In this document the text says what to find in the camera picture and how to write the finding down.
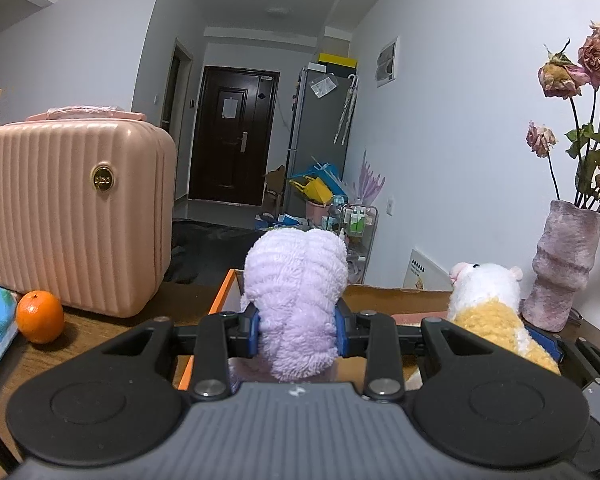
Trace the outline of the lavender fluffy towel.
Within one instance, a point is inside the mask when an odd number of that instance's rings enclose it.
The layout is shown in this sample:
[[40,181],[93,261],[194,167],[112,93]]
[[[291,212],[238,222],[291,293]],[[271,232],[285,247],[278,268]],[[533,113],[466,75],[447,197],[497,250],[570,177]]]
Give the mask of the lavender fluffy towel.
[[320,229],[283,228],[247,254],[240,308],[259,311],[258,352],[230,359],[243,382],[332,382],[337,375],[335,308],[348,284],[347,247]]

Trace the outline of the yellow white plush toy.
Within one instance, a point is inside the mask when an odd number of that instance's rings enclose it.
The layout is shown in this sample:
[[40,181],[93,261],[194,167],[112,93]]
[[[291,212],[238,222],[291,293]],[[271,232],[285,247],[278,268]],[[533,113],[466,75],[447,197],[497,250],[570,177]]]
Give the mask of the yellow white plush toy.
[[541,347],[520,317],[518,266],[460,262],[452,267],[450,322],[557,375],[556,361]]

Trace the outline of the orange red cardboard box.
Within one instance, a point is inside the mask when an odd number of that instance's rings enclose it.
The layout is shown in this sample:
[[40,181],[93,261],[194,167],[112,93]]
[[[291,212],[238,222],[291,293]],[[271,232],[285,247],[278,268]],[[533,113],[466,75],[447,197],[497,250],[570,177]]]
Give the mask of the orange red cardboard box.
[[[242,270],[228,270],[209,313],[238,311],[243,292]],[[399,324],[418,324],[429,315],[445,318],[450,296],[450,292],[435,290],[378,288],[351,284],[344,291],[343,298],[352,311],[372,309],[395,315]],[[355,389],[361,392],[364,365],[362,358],[339,359],[336,381],[352,382]]]

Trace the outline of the black bag on floor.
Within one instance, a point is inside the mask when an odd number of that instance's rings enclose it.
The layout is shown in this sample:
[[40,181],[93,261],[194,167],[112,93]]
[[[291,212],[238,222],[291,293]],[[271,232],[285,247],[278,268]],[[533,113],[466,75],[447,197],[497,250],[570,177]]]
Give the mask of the black bag on floor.
[[262,231],[174,219],[171,262],[163,281],[219,287],[230,269],[244,266]]

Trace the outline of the purple textured vase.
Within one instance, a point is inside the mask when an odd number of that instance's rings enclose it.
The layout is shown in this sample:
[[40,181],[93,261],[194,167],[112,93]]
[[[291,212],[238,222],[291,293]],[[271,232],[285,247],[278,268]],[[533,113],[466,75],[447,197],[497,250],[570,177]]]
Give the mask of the purple textured vase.
[[521,305],[533,326],[559,333],[568,322],[574,297],[585,289],[600,242],[600,214],[565,200],[552,200],[532,260],[535,280]]

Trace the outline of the metal trolley with bottles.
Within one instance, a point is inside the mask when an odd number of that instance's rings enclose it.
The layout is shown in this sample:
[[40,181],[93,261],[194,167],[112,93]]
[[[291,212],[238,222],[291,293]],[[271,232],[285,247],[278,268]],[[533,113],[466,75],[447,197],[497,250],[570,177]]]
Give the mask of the metal trolley with bottles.
[[363,284],[370,263],[378,223],[375,206],[332,204],[329,208],[329,229],[338,234],[347,246],[348,281]]

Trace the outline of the dark entrance door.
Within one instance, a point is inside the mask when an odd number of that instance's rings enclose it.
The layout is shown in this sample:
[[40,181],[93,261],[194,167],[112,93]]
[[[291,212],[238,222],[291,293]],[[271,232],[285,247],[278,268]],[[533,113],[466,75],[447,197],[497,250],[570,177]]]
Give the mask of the dark entrance door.
[[207,66],[202,74],[188,197],[260,206],[279,73]]

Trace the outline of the orange fruit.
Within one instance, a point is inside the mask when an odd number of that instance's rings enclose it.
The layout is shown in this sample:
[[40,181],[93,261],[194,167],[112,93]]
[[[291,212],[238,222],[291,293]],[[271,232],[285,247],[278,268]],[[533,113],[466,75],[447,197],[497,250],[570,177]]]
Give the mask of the orange fruit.
[[65,312],[60,300],[45,290],[32,290],[21,297],[16,307],[16,324],[32,344],[49,344],[65,328]]

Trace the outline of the pink ribbed suitcase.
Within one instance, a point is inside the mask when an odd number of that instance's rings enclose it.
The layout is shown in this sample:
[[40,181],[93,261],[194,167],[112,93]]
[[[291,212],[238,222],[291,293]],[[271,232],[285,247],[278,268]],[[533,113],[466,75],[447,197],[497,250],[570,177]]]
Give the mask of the pink ribbed suitcase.
[[171,260],[176,147],[144,115],[49,110],[0,126],[0,286],[129,318]]

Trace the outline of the grey refrigerator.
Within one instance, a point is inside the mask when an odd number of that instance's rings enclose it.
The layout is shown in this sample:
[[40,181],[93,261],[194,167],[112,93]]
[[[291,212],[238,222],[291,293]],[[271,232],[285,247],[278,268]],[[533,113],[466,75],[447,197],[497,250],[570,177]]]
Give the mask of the grey refrigerator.
[[289,184],[302,182],[301,176],[317,162],[333,164],[342,176],[348,141],[342,143],[343,127],[335,141],[340,118],[353,82],[355,69],[337,64],[309,63],[299,73],[287,150],[283,212],[303,217],[306,205],[302,195]]

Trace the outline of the dried pink rose bouquet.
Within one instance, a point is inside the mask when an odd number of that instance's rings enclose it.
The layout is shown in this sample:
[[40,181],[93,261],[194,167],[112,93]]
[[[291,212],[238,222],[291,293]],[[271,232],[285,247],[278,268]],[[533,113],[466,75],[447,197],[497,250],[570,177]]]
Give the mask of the dried pink rose bouquet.
[[575,60],[567,47],[548,51],[538,81],[547,99],[569,104],[573,127],[565,133],[566,154],[577,163],[573,203],[600,214],[600,22],[590,29]]

